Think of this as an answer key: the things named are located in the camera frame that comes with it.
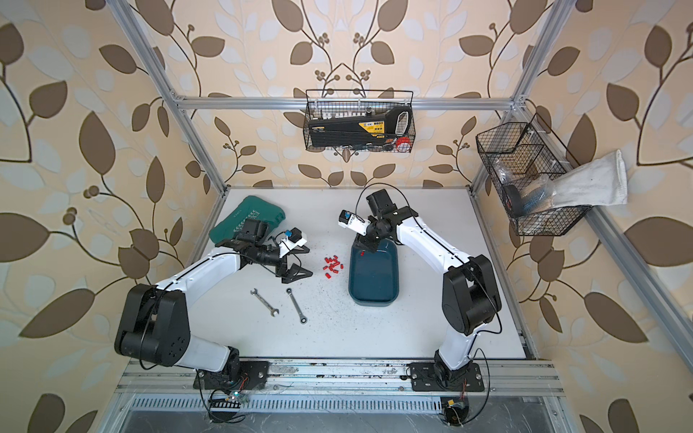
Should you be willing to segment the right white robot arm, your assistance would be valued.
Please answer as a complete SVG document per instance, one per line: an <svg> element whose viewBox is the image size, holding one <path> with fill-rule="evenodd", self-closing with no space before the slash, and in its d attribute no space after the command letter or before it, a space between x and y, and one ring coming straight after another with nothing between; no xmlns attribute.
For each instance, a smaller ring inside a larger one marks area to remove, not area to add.
<svg viewBox="0 0 693 433"><path fill-rule="evenodd" d="M502 299L491 261L454 247L411 206L397 207L386 189L371 193L366 202L370 216L364 219L344 210L339 225L357 234L355 243L361 249L373 253L382 241L391 240L409 247L441 276L441 310L449 328L434 355L433 377L444 389L461 388L479 335L503 332L489 328L494 322L502 323Z"/></svg>

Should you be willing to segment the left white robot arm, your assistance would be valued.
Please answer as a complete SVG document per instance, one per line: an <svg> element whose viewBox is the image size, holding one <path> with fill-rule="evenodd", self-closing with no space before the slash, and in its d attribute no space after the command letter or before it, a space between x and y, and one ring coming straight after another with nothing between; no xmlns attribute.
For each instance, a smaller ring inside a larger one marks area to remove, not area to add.
<svg viewBox="0 0 693 433"><path fill-rule="evenodd" d="M154 366L180 366L217 373L236 380L239 352L231 346L196 337L189 324L189 310L214 286L241 271L258 265L279 278L294 283L312 272L294 263L290 254L307 254L307 239L294 227L272 240L269 225L249 218L231 238L216 243L200 260L156 284L137 284L126 296L115 336L115 352Z"/></svg>

